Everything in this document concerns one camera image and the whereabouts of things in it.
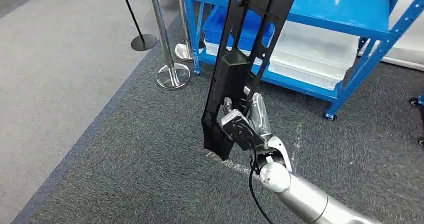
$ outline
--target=shelf caster wheel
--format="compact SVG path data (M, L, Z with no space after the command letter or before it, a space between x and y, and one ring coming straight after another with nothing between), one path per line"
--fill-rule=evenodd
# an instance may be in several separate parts
M411 106L415 107L418 105L418 98L411 98L409 99L409 104L411 104Z
M333 115L333 116L329 116L329 115L324 115L324 118L326 119L326 120L329 120L329 121L335 121L335 120L337 120L337 115Z
M421 138L418 140L418 145L419 145L420 147L424 148L424 137L421 137Z

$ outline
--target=white plastic storage box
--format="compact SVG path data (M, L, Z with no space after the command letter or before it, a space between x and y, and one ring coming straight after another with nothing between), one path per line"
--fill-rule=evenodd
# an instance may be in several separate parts
M328 78L313 72L295 68L285 63L274 61L269 62L268 71L330 91L333 91L337 83L340 82L340 80Z
M355 35L286 21L271 60L341 81L355 62L358 42Z
M206 54L212 55L212 56L218 56L218 50L220 49L220 45L206 42L206 40L203 43L206 47ZM230 46L227 46L226 48L230 51L232 49L232 47ZM244 53L246 56L249 56L251 54L251 52L248 50L240 50L240 51ZM254 65L258 65L258 66L260 66L261 63L262 63L262 60L259 58L256 58L253 62Z
M218 44L208 43L204 42L204 45L206 46L206 53L209 55L217 56L218 55ZM250 54L250 51L241 50L246 56ZM321 76L316 73L308 72L299 68L293 67L293 65L285 64L285 61L276 62L275 60L269 61L269 67L268 71L281 74L285 77L292 78L299 80L304 83L308 83L320 88L324 88L327 90L334 90L337 83L340 82L340 80L328 78L326 76ZM256 58L254 65L261 65L261 60Z

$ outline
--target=black bracket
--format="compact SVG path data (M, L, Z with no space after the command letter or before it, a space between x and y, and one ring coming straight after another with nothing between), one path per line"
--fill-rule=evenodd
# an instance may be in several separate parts
M204 148L215 152L223 160L228 159L235 140L217 122L219 109L224 98L228 97L231 99L234 109L247 115L249 105L246 105L246 102L252 99L255 89L261 81L293 2L294 0L229 0L228 2L216 66L201 119ZM258 14L261 22L251 53L246 56L238 49L238 43L248 10ZM264 46L262 38L269 25L274 25L275 31L269 46ZM234 39L231 51L227 50L230 35ZM251 69L256 58L261 59L262 64L255 76L251 73ZM247 95L244 93L245 86L250 88ZM246 148L245 144L240 143L239 145Z

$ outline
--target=stanchion post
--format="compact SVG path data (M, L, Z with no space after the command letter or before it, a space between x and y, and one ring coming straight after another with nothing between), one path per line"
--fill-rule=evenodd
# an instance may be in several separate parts
M162 45L163 57L166 62L166 65L157 73L156 81L162 88L167 90L182 88L189 82L190 69L186 65L174 63L159 0L151 0L151 3L156 16L157 27L159 28L159 40Z
M153 48L156 45L156 36L152 34L142 34L139 24L137 23L136 16L134 15L133 9L131 8L130 1L125 0L126 6L128 7L129 13L131 14L132 20L134 21L135 28L137 29L138 36L131 41L131 48L135 51L143 52Z
M192 62L192 46L190 44L189 29L187 28L186 7L184 0L179 1L179 9L181 12L182 28L184 28L185 39L175 46L175 55L184 62Z

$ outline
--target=dark gray carpet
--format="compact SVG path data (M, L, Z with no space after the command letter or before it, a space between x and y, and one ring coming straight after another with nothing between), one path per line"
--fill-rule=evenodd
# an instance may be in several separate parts
M183 39L180 20L168 30ZM181 90L160 89L157 45L84 133L15 223L266 223L248 176L210 158L200 118L212 67ZM419 111L407 100L424 91L424 73L381 64L338 113L328 103L263 83L274 134L294 153L296 172L383 223L423 223L424 150ZM231 159L248 166L235 148ZM256 185L275 223L301 223Z

